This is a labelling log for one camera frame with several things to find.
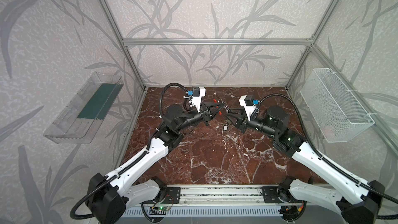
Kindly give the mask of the metal keyring plate red handle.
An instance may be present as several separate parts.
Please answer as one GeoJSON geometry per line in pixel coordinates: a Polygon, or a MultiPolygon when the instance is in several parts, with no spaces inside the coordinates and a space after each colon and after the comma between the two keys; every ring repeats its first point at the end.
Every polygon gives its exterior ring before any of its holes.
{"type": "Polygon", "coordinates": [[[214,106],[211,108],[211,114],[213,116],[219,114],[222,115],[221,111],[225,109],[228,105],[221,99],[214,99],[214,106]]]}

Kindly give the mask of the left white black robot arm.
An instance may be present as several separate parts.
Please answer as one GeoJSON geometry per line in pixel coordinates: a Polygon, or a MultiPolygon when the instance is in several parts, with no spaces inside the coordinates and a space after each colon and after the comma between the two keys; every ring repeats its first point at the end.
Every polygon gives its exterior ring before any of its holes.
{"type": "Polygon", "coordinates": [[[120,167],[106,175],[97,173],[90,179],[84,200],[91,211],[89,216],[101,224],[114,224],[128,207],[157,198],[161,181],[151,179],[136,186],[134,183],[179,145],[184,129],[201,122],[208,124],[223,108],[223,103],[202,103],[198,109],[184,112],[178,104],[169,106],[146,147],[120,167]]]}

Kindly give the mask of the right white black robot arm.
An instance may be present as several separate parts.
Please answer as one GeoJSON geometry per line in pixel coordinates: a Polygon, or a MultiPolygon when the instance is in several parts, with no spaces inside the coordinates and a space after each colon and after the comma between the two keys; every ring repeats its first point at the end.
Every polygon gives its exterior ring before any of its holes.
{"type": "Polygon", "coordinates": [[[384,186],[374,180],[367,182],[353,175],[326,156],[317,155],[309,141],[288,128],[290,115],[279,106],[271,106],[263,118],[247,115],[250,107],[239,108],[239,113],[227,113],[227,119],[244,133],[248,128],[262,132],[272,138],[273,146],[286,156],[306,166],[331,188],[305,183],[288,176],[278,186],[278,196],[283,202],[305,201],[340,214],[349,224],[373,224],[379,213],[382,197],[372,190],[384,191],[384,186]],[[361,183],[370,186],[364,189],[361,183]]]}

